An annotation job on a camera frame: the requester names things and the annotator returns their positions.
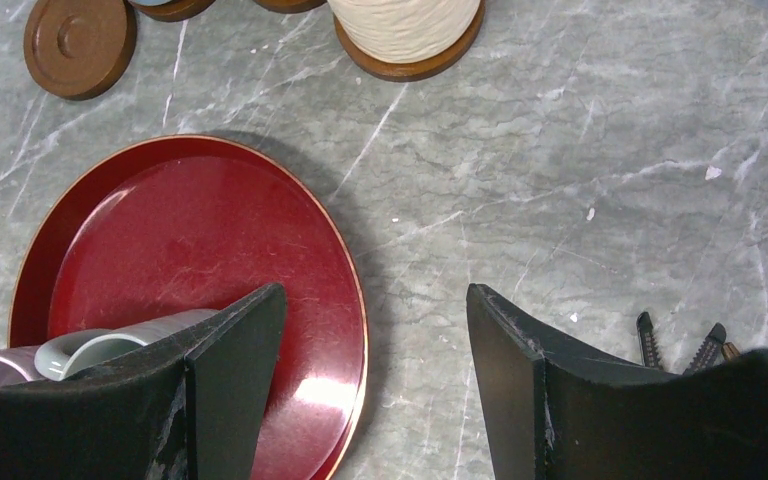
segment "cup handle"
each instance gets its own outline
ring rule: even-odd
[[[34,355],[34,367],[45,378],[62,380],[63,369],[69,363],[75,351],[90,340],[107,333],[110,333],[110,330],[94,328],[52,338],[40,345],[40,348]]]

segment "white vein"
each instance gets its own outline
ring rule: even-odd
[[[376,138],[378,138],[378,134],[381,133],[381,128],[384,126],[385,123],[387,123],[387,119],[390,118],[390,114],[393,113],[393,110],[396,109],[396,107],[399,105],[399,102],[402,100],[402,97],[405,96],[405,92],[408,90],[408,83],[405,84],[404,87],[402,87],[401,90],[399,90],[399,94],[396,95],[396,98],[393,99],[393,101],[390,103],[390,107],[387,108],[387,111],[384,112],[384,115],[381,117],[381,120],[378,122],[378,125],[375,127],[375,130],[372,131],[372,135],[369,136],[369,139],[366,141],[366,144],[363,146],[363,149],[361,149],[360,154],[358,154],[357,158],[355,158],[355,161],[352,162],[352,166],[349,167],[349,170],[346,172],[346,175],[343,176],[343,180],[340,181],[340,184],[337,185],[337,188],[334,190],[334,193],[332,193],[328,197],[329,202],[333,202],[335,198],[337,198],[337,194],[340,193],[340,189],[343,188],[343,185],[346,183],[346,180],[349,179],[350,176],[352,176],[352,172],[355,170],[355,167],[358,166],[360,161],[363,159],[363,157],[366,156],[366,153],[369,151],[369,147],[372,146],[372,143],[375,141]]]
[[[469,242],[466,240],[466,229],[464,228],[463,218],[461,218],[460,221],[461,239],[463,239],[464,261],[466,262],[466,279],[468,283],[472,283],[472,266],[470,265],[469,260]]]
[[[292,30],[290,30],[286,35],[278,39],[278,47],[275,48],[275,50],[272,51],[272,56],[269,59],[269,63],[266,65],[266,68],[263,69],[263,73],[260,75],[260,78],[257,80],[257,83],[254,85],[254,90],[252,91],[251,97],[240,104],[238,107],[231,109],[228,114],[225,116],[225,123],[228,123],[235,118],[237,118],[237,115],[243,110],[243,108],[246,107],[246,105],[249,105],[250,103],[254,102],[258,97],[261,95],[267,93],[267,90],[262,90],[263,85],[263,79],[266,78],[266,75],[269,73],[270,70],[272,70],[272,65],[275,64],[275,59],[278,57],[278,53],[281,52],[281,50],[284,49],[284,46],[287,45],[287,42],[296,38],[297,36],[307,32],[310,27],[302,30],[302,27],[304,27],[308,21],[311,19],[311,15],[313,14],[313,11],[310,11],[307,13],[307,15],[302,18],[302,20],[293,27]],[[248,125],[251,123],[252,118],[254,118],[255,114],[257,113],[260,106],[258,105],[255,107],[255,109],[252,111],[252,114],[249,116],[249,119],[246,121],[246,125],[244,128],[248,127]]]
[[[355,480],[359,479],[361,475],[363,475],[363,471],[366,470],[366,465],[369,463],[369,459],[365,458],[363,460],[363,463],[360,465],[360,468],[358,468],[358,471],[355,473]]]
[[[552,248],[552,252],[549,254],[549,259],[550,260],[555,258],[555,252],[557,252],[558,249],[561,248],[561,246],[563,246],[564,243],[566,243],[567,239],[570,237],[570,235],[572,235],[572,233],[575,231],[575,227],[577,227],[577,226],[578,226],[578,222],[576,222],[571,227],[569,227],[569,233],[567,233],[564,236],[564,238],[561,239],[561,241],[558,242],[557,245],[555,245],[554,248]]]
[[[279,85],[286,85],[287,83],[289,83],[290,87],[292,87],[293,84],[295,84],[299,80],[304,80],[305,78],[308,78],[313,75],[329,72],[334,68],[336,68],[337,64],[340,63],[340,60],[342,59],[343,59],[343,56],[341,55],[335,58],[334,60],[330,61],[329,63],[326,63],[319,67],[315,67],[315,68],[304,67],[292,77],[280,82]],[[287,96],[287,92],[290,91],[290,87],[284,90],[284,93],[281,94],[281,99],[278,100],[277,105],[275,106],[275,108],[272,109],[272,114],[269,115],[269,118],[266,120],[266,130],[264,131],[263,135],[261,135],[263,137],[263,139],[261,140],[261,143],[269,136],[269,132],[272,131],[272,120],[275,118],[275,114],[278,113],[279,111],[283,111],[281,110],[281,107],[284,105],[284,98]]]
[[[401,480],[402,478],[404,478],[404,476],[408,473],[408,468],[409,467],[402,468],[401,471],[399,472],[399,476],[396,477],[396,480]]]
[[[666,160],[660,163],[656,163],[655,165],[650,165],[648,167],[644,167],[638,172],[634,173],[626,173],[620,176],[622,183],[627,183],[630,180],[633,180],[637,177],[645,177],[647,175],[651,175],[653,173],[657,173],[661,170],[682,170],[682,171],[688,171],[688,170],[694,170],[699,167],[706,167],[708,166],[708,162],[703,161],[686,161],[686,162],[677,162],[675,160]],[[608,177],[616,178],[617,175],[609,175]]]
[[[390,283],[390,285],[384,289],[384,293],[381,294],[381,301],[378,302],[378,308],[381,309],[384,307],[384,303],[387,301],[387,295],[391,294],[393,292],[393,288],[396,286],[397,283],[399,283],[399,280],[402,279],[402,277],[405,276],[406,273],[408,273],[408,270],[410,270],[410,267],[413,266],[414,263],[419,259],[419,256],[422,254],[422,252],[417,252],[413,258],[405,265],[405,268],[402,269],[401,272],[399,272],[398,275],[396,275],[396,278],[393,279],[393,281]]]
[[[458,456],[455,459],[455,473],[452,476],[452,480],[458,480],[458,473],[461,469],[461,454],[463,453],[463,434],[464,430],[466,428],[466,407],[469,405],[469,387],[472,383],[472,362],[469,363],[469,370],[468,375],[466,377],[466,392],[464,393],[464,406],[463,410],[461,411],[461,435],[460,440],[458,440]]]
[[[682,334],[681,340],[678,341],[675,358],[673,358],[673,361],[670,363],[670,370],[676,371],[679,369],[678,362],[681,361],[681,357],[684,354],[684,346],[686,344],[687,344],[687,332]]]
[[[676,303],[676,305],[673,307],[672,313],[677,313],[684,307],[684,301],[687,299],[687,294],[690,293],[690,287],[693,285],[693,281],[696,280],[696,274],[699,273],[699,268],[702,266],[702,262],[705,260],[705,256],[708,254],[708,248],[711,247],[711,244],[714,242],[714,238],[717,237],[717,234],[720,231],[720,225],[723,224],[723,219],[726,218],[727,213],[728,212],[723,213],[723,215],[720,217],[720,220],[714,227],[714,232],[711,234],[711,238],[708,239],[705,247],[702,248],[702,254],[699,255],[699,261],[696,262],[696,267],[694,267],[693,273],[690,274],[690,280],[687,282],[687,286],[684,288],[684,293],[682,293],[678,303]]]
[[[25,115],[22,118],[22,123],[19,126],[19,131],[21,131],[25,127],[25,123],[27,123],[28,121],[28,117],[30,116],[31,110],[33,110],[34,108],[35,102],[36,102],[36,98],[34,98],[28,103],[28,108],[25,110]],[[8,168],[4,173],[0,175],[0,185],[1,185],[1,182],[3,182],[7,177],[13,174],[13,172],[15,172],[16,169],[19,168],[19,160],[22,158],[22,155],[25,154],[25,151],[28,148],[28,141],[31,138],[31,133],[33,132],[34,126],[36,126],[37,122],[39,121],[40,115],[42,114],[43,103],[44,102],[40,102],[39,108],[37,109],[37,112],[34,115],[34,119],[31,120],[31,125],[27,129],[25,133],[25,137],[22,139],[22,143],[19,146],[19,151],[16,152],[16,156],[13,158],[13,163],[10,165],[10,168]]]
[[[602,267],[603,269],[605,269],[605,270],[607,270],[607,271],[609,271],[611,273],[617,273],[616,270],[614,270],[613,268],[605,265],[604,263],[599,263],[599,262],[597,262],[596,260],[593,260],[590,257],[585,257],[584,255],[579,255],[579,254],[577,254],[575,252],[571,252],[571,251],[569,251],[569,250],[567,250],[565,248],[558,247],[558,248],[555,249],[555,251],[558,251],[558,252],[561,252],[561,253],[566,253],[567,255],[570,255],[572,257],[584,260],[585,262],[590,262],[590,263],[592,263],[594,265],[598,265],[598,266]]]
[[[392,245],[396,245],[398,243],[404,242],[405,240],[408,240],[408,239],[411,239],[413,237],[416,237],[417,235],[425,235],[428,232],[434,230],[435,228],[437,228],[437,227],[439,227],[441,225],[445,225],[445,224],[451,222],[452,220],[460,217],[461,215],[463,215],[463,213],[464,213],[463,210],[458,210],[457,212],[449,215],[448,217],[446,217],[446,218],[444,218],[442,220],[434,222],[434,223],[432,223],[430,225],[426,225],[424,227],[415,228],[415,229],[413,229],[413,230],[411,230],[411,231],[409,231],[409,232],[407,232],[405,234],[399,235],[398,237],[390,240],[387,243],[381,244],[381,245],[379,245],[377,247],[374,247],[374,248],[371,248],[369,250],[366,250],[364,252],[359,253],[357,255],[357,258],[361,258],[363,256],[369,255],[370,253],[372,253],[374,251],[381,250],[383,248],[387,248],[387,247],[390,247]]]
[[[593,123],[593,106],[596,104],[595,100],[590,100],[590,109],[587,111],[587,119],[584,120],[584,128],[581,129],[581,135],[578,136],[578,143],[584,140],[584,136],[587,135],[587,129],[590,128],[590,124]]]
[[[190,20],[184,20],[181,24],[181,33],[178,35],[178,55],[175,57],[175,66],[172,68],[172,86],[169,87],[169,96],[166,97],[166,108],[163,110],[163,128],[166,127],[166,119],[169,116],[169,105],[175,95],[175,80],[178,79],[178,66],[181,64],[181,52],[184,50],[184,37],[187,35],[187,24]]]
[[[135,97],[114,97],[114,98],[126,98],[134,100]],[[22,197],[22,194],[25,192],[25,188],[28,186],[28,181],[31,178],[31,174],[33,173],[34,169],[36,168],[37,162],[44,157],[45,155],[48,155],[51,153],[55,147],[58,145],[58,140],[60,139],[60,135],[63,134],[63,132],[68,131],[81,121],[83,121],[85,118],[89,117],[93,113],[95,113],[98,110],[107,109],[110,107],[112,102],[107,103],[99,103],[95,107],[91,108],[90,110],[87,110],[86,112],[78,115],[77,117],[73,118],[72,120],[69,120],[68,122],[62,123],[59,127],[55,128],[53,132],[49,133],[45,138],[43,138],[40,142],[37,142],[34,147],[39,146],[42,144],[42,149],[36,153],[33,157],[31,157],[28,160],[20,161],[22,155],[28,150],[26,148],[27,142],[23,142],[22,148],[19,150],[19,154],[16,156],[16,159],[14,161],[13,167],[11,167],[7,172],[3,174],[3,176],[6,178],[11,173],[15,172],[19,168],[23,167],[26,164],[30,164],[30,167],[28,168],[28,173],[25,176],[25,180],[22,182],[22,186],[19,189],[19,193],[16,195],[16,198],[13,200],[13,204],[10,206],[10,210],[8,215],[12,215],[13,212],[16,210],[16,205],[19,203],[19,200]],[[37,114],[37,118],[34,120],[34,122],[31,124],[31,127],[28,131],[28,136],[26,136],[26,139],[30,136],[30,130],[33,129],[34,125],[36,125],[36,120],[39,118],[39,113]]]
[[[342,60],[344,57],[343,55],[339,55],[334,60],[331,60],[328,63],[322,64],[318,67],[304,67],[298,72],[294,73],[292,76],[285,78],[283,80],[280,80],[279,82],[272,84],[266,88],[263,88],[260,90],[260,92],[252,97],[248,102],[244,103],[242,106],[246,106],[256,100],[259,97],[262,97],[266,95],[267,93],[270,93],[271,91],[275,90],[278,87],[283,87],[284,85],[287,85],[288,83],[290,85],[300,81],[304,80],[306,78],[312,77],[314,75],[322,75],[323,73],[328,73],[331,70],[334,70],[334,68],[337,67],[337,64],[340,63],[340,60]]]
[[[758,225],[758,217],[755,215],[755,212],[751,212],[749,214],[749,231],[752,233],[752,236],[755,236],[755,227]],[[761,325],[761,331],[758,333],[758,337],[756,340],[757,345],[764,345],[764,343],[767,341],[767,330],[768,330],[768,289],[767,289],[767,270],[764,268],[764,259],[761,255],[761,248],[758,246],[759,242],[754,242],[754,249],[755,249],[755,270],[758,272],[758,278],[761,281],[761,299],[764,301],[764,324]]]
[[[526,275],[528,275],[528,267],[531,265],[531,261],[534,260],[534,257],[537,256],[537,253],[540,252],[540,249],[534,250],[534,255],[531,256],[531,258],[528,259],[527,262],[525,262],[525,271],[522,272],[522,275],[519,276],[519,280],[517,280],[516,285],[514,285],[514,293],[511,295],[511,299],[516,297],[516,292],[519,291],[519,284],[522,283],[522,280],[525,278]]]
[[[437,395],[431,396],[431,401],[428,402],[428,413],[425,416],[425,440],[422,441],[422,454],[428,455],[428,440],[431,438],[431,411],[434,410],[434,399]]]
[[[758,147],[758,150],[756,150],[755,153],[750,155],[749,158],[744,160],[740,166],[737,167],[737,171],[734,174],[734,181],[738,186],[740,186],[746,179],[746,176],[749,174],[752,167],[758,162],[758,157],[761,155],[761,151],[764,150],[767,145],[768,134],[761,138],[761,145]]]
[[[13,10],[13,14],[10,15],[10,18],[7,19],[7,21],[12,22],[16,20],[17,17],[19,17],[19,14],[22,13],[25,10],[25,6],[31,3],[31,0],[25,0],[22,2],[21,5],[16,7],[16,10]]]
[[[433,290],[433,289],[434,289],[434,286],[435,286],[435,285],[437,285],[437,281],[439,281],[439,280],[440,280],[440,277],[442,277],[442,276],[443,276],[443,274],[446,272],[446,268],[448,268],[448,266],[449,266],[449,259],[446,259],[446,261],[445,261],[445,262],[443,262],[443,267],[442,267],[442,268],[440,268],[440,273],[438,273],[438,274],[437,274],[437,275],[434,277],[434,281],[432,281],[432,282],[431,282],[431,285],[429,285],[429,286],[428,286],[428,290],[429,290],[429,291],[431,291],[431,290]]]

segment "countertop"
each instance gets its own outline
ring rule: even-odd
[[[768,345],[768,12],[738,0],[488,0],[432,79],[363,73],[328,6],[218,0],[140,18],[100,98],[44,93],[31,0],[0,0],[0,347],[25,249],[55,200],[133,142],[225,131],[323,200],[367,296],[368,400],[339,479],[487,479],[465,294],[640,361],[652,313],[681,371],[715,321]]]

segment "gray marble countertop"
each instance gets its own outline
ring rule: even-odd
[[[372,337],[360,434],[338,478],[486,479],[469,282],[640,361],[650,309],[682,370],[713,322],[768,345],[768,13],[738,0],[488,0],[452,69],[360,71],[327,6],[218,0],[140,19],[104,96],[42,92],[33,2],[0,0],[0,347],[35,229],[90,166],[161,134],[227,130],[326,203],[358,262]]]

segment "round red tray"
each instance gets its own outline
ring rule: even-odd
[[[329,478],[364,398],[363,295],[322,204],[251,148],[157,138],[81,177],[25,258],[10,346],[220,309],[268,282],[284,285],[288,310],[251,478]]]

